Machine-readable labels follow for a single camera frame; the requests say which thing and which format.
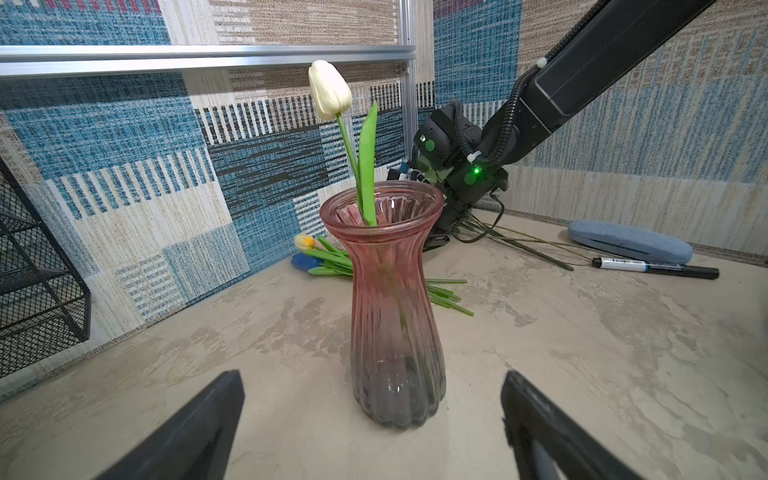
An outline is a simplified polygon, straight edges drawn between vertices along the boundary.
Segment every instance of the black and white marker pen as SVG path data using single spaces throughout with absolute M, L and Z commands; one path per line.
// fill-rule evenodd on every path
M 642 260 L 625 260 L 622 258 L 592 259 L 592 266 L 610 270 L 629 270 L 631 272 L 660 273 L 662 275 L 694 276 L 715 280 L 720 276 L 717 268 L 707 266 L 677 265 L 675 263 L 650 263 Z

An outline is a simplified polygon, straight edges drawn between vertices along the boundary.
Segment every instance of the mesh shelf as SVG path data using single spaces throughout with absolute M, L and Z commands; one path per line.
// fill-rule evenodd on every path
M 0 377 L 88 339 L 91 293 L 0 160 Z

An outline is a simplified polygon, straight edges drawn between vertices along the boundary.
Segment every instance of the tulip stem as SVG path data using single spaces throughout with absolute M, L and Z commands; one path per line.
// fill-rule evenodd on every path
M 362 197 L 360 196 L 360 174 L 357 170 L 357 156 L 355 155 L 355 149 L 352 148 L 352 143 L 349 142 L 349 135 L 346 133 L 344 127 L 344 119 L 341 114 L 336 114 L 336 122 L 339 124 L 339 130 L 341 130 L 341 138 L 344 140 L 344 146 L 346 147 L 346 156 L 349 158 L 349 165 L 352 167 L 352 174 L 355 176 L 355 190 L 357 190 L 357 208 L 359 209 L 360 216 L 362 217 Z

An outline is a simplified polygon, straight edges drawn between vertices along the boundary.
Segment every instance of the vase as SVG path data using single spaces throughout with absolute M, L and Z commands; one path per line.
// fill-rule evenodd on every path
M 422 269 L 424 241 L 444 197 L 415 181 L 378 182 L 374 194 L 376 227 L 363 221 L 354 188 L 320 208 L 353 263 L 352 389 L 376 422 L 421 425 L 445 396 L 445 361 Z

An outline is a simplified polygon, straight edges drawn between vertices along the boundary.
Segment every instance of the vase rim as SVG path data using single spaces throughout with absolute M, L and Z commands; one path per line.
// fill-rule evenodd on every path
M 350 204 L 357 203 L 357 191 L 355 187 L 339 192 L 326 200 L 320 207 L 320 218 L 323 220 L 326 227 L 329 230 L 344 231 L 352 233 L 355 236 L 360 235 L 382 235 L 386 234 L 390 236 L 394 233 L 401 233 L 405 230 L 411 230 L 413 227 L 419 227 L 425 222 L 435 222 L 436 217 L 442 211 L 442 207 L 445 204 L 445 196 L 437 187 L 424 182 L 418 182 L 413 180 L 385 180 L 376 182 L 373 184 L 374 194 L 395 194 L 398 192 L 403 193 L 418 193 L 425 197 L 431 197 L 434 199 L 432 205 L 429 205 L 425 211 L 421 212 L 415 217 L 411 217 L 408 220 L 403 220 L 397 223 L 388 223 L 386 225 L 380 225 L 371 227 L 368 225 L 349 225 L 347 223 L 340 222 L 336 219 L 336 212 L 339 208 L 346 207 Z

